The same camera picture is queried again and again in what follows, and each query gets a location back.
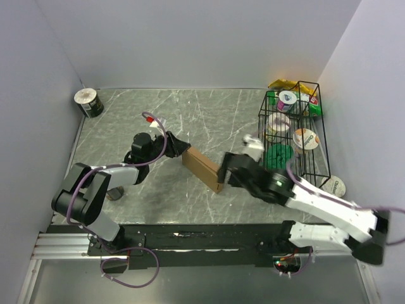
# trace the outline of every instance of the paper cup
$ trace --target paper cup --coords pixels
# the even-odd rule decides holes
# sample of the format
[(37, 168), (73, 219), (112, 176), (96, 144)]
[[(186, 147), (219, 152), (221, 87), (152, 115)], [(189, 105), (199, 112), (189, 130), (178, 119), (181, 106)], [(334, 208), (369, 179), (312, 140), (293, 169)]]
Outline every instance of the paper cup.
[(287, 112), (296, 102), (297, 96), (293, 92), (281, 91), (278, 93), (277, 109), (281, 112)]
[(273, 113), (268, 117), (266, 139), (271, 143), (279, 143), (290, 130), (290, 119), (283, 113)]
[(340, 178), (332, 175), (325, 185), (322, 186), (322, 190), (341, 198), (346, 193), (346, 186)]
[(319, 137), (315, 134), (315, 132), (309, 129), (296, 130), (292, 135), (292, 141), (295, 144), (295, 151), (300, 154), (302, 154), (304, 150), (305, 152), (308, 152), (319, 146)]

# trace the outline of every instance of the wire basket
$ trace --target wire basket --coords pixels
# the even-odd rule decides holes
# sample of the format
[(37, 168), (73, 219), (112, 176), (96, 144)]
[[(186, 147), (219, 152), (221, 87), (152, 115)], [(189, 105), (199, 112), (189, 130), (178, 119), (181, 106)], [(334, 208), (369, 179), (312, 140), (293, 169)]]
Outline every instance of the wire basket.
[[(314, 93), (303, 93), (302, 84)], [(279, 101), (282, 91), (289, 91), (297, 98), (290, 108)], [(293, 158), (293, 173), (312, 185), (321, 187), (329, 180), (331, 174), (319, 84), (299, 81), (290, 89), (267, 91), (259, 112), (258, 128), (259, 138), (265, 146), (260, 160), (264, 168), (286, 168), (286, 163)]]

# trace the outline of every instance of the brown box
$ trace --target brown box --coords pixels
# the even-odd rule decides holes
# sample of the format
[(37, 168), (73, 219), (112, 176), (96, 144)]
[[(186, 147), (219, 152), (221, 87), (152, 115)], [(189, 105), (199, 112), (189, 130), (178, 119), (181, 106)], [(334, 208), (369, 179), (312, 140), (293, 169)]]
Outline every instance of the brown box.
[(190, 147), (182, 155), (183, 165), (215, 193), (221, 192), (223, 184), (218, 183), (216, 175), (219, 165), (203, 155), (195, 147)]

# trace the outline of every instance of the snack bag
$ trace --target snack bag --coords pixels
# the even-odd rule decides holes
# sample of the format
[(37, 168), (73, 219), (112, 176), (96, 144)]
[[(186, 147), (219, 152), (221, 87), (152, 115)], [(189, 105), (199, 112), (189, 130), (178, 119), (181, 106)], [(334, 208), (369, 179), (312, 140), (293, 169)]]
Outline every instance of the snack bag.
[[(287, 79), (277, 79), (276, 81), (272, 82), (271, 84), (268, 85), (268, 88), (270, 90), (276, 90), (276, 91), (282, 91), (282, 90), (288, 90), (288, 91), (297, 91), (298, 92), (298, 87), (296, 86), (298, 81), (292, 81), (292, 80), (287, 80)], [(299, 84), (299, 90), (301, 93), (305, 93), (308, 95), (314, 94), (314, 90), (306, 87), (303, 84)]]

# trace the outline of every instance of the white panel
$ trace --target white panel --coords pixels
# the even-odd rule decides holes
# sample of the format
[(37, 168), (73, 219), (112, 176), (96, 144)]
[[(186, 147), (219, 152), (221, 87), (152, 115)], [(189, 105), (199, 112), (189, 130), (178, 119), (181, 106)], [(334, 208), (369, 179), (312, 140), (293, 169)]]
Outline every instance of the white panel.
[[(316, 188), (306, 180), (303, 179), (302, 183), (303, 186), (316, 190)], [(316, 191), (322, 195), (331, 196), (320, 189)], [(370, 229), (375, 229), (377, 225), (377, 218), (371, 210), (353, 210), (334, 201), (330, 201), (329, 199), (309, 194), (306, 190), (297, 185), (292, 188), (292, 192), (295, 196), (287, 201), (285, 204), (286, 207), (314, 215), (342, 229), (361, 243), (371, 238), (369, 233)], [(349, 203), (343, 199), (337, 199), (342, 203)]]
[(66, 171), (82, 86), (33, 1), (0, 2), (0, 303), (16, 303)]
[(330, 225), (308, 225), (295, 223), (289, 241), (298, 247), (312, 246), (317, 250), (339, 250), (351, 252), (344, 243), (348, 233)]
[[(332, 173), (346, 199), (405, 207), (405, 2), (363, 0), (320, 77)], [(403, 238), (394, 215), (390, 240)], [(405, 246), (387, 248), (374, 268), (382, 303), (403, 303)]]
[(37, 0), (86, 86), (316, 80), (360, 0)]

